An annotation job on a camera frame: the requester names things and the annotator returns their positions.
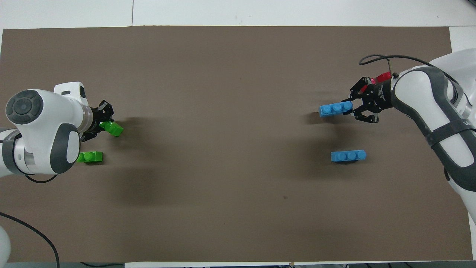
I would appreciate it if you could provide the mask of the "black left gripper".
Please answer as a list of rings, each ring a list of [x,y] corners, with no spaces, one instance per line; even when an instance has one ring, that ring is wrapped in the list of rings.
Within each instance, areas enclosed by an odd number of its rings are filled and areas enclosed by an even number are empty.
[[[91,108],[92,111],[92,123],[87,131],[83,132],[80,136],[80,142],[87,142],[90,139],[97,137],[97,134],[103,131],[100,127],[102,121],[113,121],[112,116],[114,110],[112,105],[106,100],[102,100],[97,108]]]

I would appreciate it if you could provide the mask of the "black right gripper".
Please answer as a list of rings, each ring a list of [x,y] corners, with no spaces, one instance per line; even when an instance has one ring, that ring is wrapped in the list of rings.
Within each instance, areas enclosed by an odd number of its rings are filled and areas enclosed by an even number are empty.
[[[360,106],[352,110],[356,120],[367,123],[378,123],[379,115],[377,113],[393,108],[391,102],[392,88],[391,81],[382,83],[373,83],[373,78],[362,77],[351,89],[350,99],[361,99],[366,90],[366,106]],[[370,115],[364,115],[364,112],[372,112]]]

